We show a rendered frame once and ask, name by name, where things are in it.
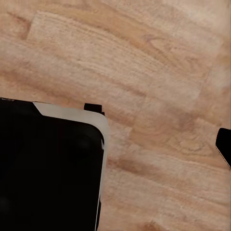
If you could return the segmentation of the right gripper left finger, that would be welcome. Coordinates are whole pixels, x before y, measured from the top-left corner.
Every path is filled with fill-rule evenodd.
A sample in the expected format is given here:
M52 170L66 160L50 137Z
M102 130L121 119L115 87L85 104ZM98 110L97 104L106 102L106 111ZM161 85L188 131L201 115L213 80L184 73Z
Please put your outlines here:
M0 186L25 146L20 128L0 133Z

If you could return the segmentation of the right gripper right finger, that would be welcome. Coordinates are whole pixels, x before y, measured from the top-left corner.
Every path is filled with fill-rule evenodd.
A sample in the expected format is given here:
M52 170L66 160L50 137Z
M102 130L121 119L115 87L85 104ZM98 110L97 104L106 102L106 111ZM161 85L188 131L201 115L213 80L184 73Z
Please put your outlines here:
M222 153L226 161L231 167L231 130L220 128L218 131L216 146Z

